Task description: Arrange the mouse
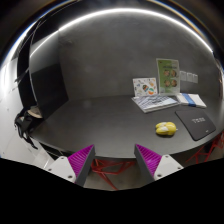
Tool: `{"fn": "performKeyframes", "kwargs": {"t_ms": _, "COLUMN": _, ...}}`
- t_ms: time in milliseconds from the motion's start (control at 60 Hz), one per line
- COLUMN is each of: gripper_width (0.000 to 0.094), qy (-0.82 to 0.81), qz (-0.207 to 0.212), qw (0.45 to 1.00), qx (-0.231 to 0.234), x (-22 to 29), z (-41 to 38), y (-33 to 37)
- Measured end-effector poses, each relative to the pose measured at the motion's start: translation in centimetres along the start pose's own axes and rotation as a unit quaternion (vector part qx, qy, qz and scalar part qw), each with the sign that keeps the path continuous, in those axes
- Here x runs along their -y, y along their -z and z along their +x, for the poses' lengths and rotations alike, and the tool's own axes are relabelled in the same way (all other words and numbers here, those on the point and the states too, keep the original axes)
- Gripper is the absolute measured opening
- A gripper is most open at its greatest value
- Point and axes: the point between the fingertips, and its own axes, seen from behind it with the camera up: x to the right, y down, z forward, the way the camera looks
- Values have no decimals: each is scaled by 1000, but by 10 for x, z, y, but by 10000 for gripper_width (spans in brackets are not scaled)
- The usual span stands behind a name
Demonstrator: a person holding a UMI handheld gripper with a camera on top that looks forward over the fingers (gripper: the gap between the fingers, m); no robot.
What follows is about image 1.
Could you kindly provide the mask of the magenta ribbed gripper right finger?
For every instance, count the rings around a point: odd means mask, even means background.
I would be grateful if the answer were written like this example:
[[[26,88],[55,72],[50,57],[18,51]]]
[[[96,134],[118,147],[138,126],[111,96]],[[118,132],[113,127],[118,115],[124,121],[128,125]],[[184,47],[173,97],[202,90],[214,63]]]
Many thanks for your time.
[[[134,154],[147,182],[159,180],[183,168],[171,155],[160,155],[139,144],[135,145]]]

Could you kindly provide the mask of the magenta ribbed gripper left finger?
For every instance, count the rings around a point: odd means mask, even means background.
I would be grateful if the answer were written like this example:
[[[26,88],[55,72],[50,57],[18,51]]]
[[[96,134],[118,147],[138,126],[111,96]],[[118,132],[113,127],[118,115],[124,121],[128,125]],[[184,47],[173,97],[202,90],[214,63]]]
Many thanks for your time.
[[[83,187],[95,157],[95,147],[87,146],[69,157],[60,156],[47,171]]]

